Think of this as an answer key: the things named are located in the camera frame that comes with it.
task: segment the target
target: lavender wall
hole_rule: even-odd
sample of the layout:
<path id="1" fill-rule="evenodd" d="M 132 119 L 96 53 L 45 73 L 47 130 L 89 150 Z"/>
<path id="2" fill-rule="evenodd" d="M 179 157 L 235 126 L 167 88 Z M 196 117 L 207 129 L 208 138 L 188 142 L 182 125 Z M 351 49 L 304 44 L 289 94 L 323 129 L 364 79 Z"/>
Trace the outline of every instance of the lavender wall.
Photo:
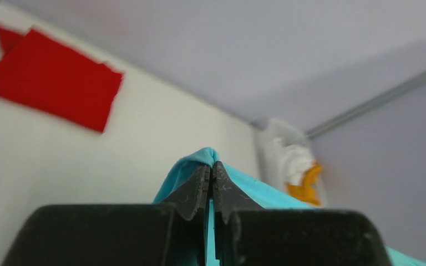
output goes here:
<path id="1" fill-rule="evenodd" d="M 314 140 L 331 207 L 364 212 L 386 244 L 426 259 L 426 86 Z"/>

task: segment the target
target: orange toy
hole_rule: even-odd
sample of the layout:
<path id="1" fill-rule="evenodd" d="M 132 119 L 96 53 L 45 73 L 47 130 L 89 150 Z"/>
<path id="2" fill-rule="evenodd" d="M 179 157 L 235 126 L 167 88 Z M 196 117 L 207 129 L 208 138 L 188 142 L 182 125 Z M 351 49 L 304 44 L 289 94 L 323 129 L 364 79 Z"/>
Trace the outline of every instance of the orange toy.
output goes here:
<path id="1" fill-rule="evenodd" d="M 316 183 L 318 175 L 322 172 L 323 167 L 315 162 L 303 178 L 300 186 L 290 185 L 287 183 L 289 194 L 300 201 L 308 202 L 316 206 L 321 206 L 321 202 L 316 197 L 316 190 L 312 187 Z"/>

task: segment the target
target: red cloth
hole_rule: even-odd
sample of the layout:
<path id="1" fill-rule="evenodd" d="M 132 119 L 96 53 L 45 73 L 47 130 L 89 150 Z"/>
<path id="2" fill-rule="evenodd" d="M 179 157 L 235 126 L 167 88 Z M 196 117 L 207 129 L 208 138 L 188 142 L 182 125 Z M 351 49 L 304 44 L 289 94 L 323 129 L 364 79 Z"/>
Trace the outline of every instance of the red cloth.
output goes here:
<path id="1" fill-rule="evenodd" d="M 0 25 L 0 45 L 4 54 L 9 53 L 23 37 L 23 34 L 6 29 Z"/>
<path id="2" fill-rule="evenodd" d="M 123 75 L 32 28 L 0 26 L 0 97 L 103 132 Z"/>

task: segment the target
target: turquoise cloth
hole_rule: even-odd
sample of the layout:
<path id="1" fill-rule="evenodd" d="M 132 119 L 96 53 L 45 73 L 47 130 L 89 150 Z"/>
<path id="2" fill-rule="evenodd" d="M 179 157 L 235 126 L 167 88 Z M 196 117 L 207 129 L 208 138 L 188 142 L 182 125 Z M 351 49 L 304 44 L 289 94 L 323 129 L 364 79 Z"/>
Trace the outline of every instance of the turquoise cloth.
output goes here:
<path id="1" fill-rule="evenodd" d="M 161 189 L 154 199 L 154 203 L 159 203 L 167 197 L 172 191 L 182 185 L 200 164 L 204 163 L 209 166 L 219 161 L 218 153 L 212 148 L 204 148 L 198 152 L 180 159 L 169 171 L 168 176 L 164 180 Z M 309 205 L 276 190 L 275 188 L 262 183 L 223 162 L 225 169 L 231 180 L 240 187 L 249 197 L 264 208 L 268 209 L 310 209 Z M 207 240 L 207 265 L 220 265 L 215 258 L 215 236 L 214 232 L 214 207 L 213 201 L 210 199 L 210 216 L 209 230 Z M 394 249 L 387 248 L 388 255 L 395 266 L 403 265 L 426 265 L 426 262 L 416 260 Z"/>

